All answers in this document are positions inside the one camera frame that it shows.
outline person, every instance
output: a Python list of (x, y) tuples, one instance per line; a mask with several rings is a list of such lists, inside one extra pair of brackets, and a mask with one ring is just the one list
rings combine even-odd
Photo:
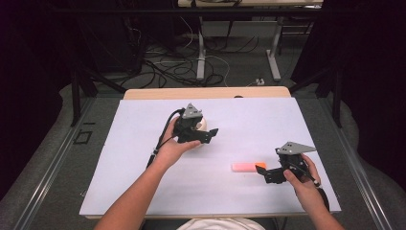
[[(111, 205), (99, 220), (95, 229), (140, 229), (147, 208), (165, 172), (177, 162), (185, 151), (196, 148), (201, 144), (199, 141), (179, 144), (173, 140), (171, 135), (176, 119), (169, 123), (162, 138), (163, 141), (168, 141), (159, 149), (159, 154), (156, 155), (155, 160)], [(308, 165), (310, 174), (320, 182), (320, 176), (314, 163), (308, 156), (302, 154), (302, 157)], [(316, 229), (344, 229), (328, 211), (311, 180), (303, 179), (300, 181), (290, 170), (285, 170), (283, 174), (295, 189), (297, 198), (310, 216)]]

